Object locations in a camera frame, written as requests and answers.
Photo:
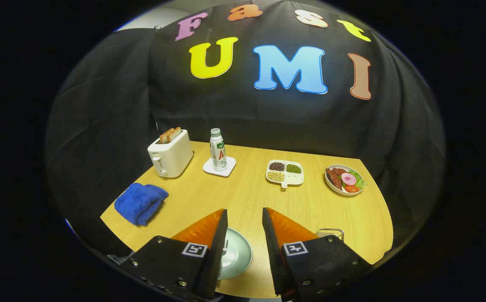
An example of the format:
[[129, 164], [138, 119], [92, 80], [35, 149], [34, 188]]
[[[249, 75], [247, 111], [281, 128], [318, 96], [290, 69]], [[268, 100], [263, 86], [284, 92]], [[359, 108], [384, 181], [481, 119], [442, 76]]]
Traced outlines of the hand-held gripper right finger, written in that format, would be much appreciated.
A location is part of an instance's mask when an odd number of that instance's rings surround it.
[[263, 209], [262, 225], [275, 294], [284, 302], [331, 302], [372, 268], [336, 235], [320, 237], [271, 208]]

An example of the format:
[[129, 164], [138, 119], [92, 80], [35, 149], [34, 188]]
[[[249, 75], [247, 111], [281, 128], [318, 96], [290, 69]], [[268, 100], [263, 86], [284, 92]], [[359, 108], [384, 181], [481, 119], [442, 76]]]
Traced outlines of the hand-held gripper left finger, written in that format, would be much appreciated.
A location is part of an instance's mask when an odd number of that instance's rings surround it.
[[208, 302], [215, 297], [226, 232], [222, 208], [171, 238], [153, 237], [120, 267], [174, 299]]

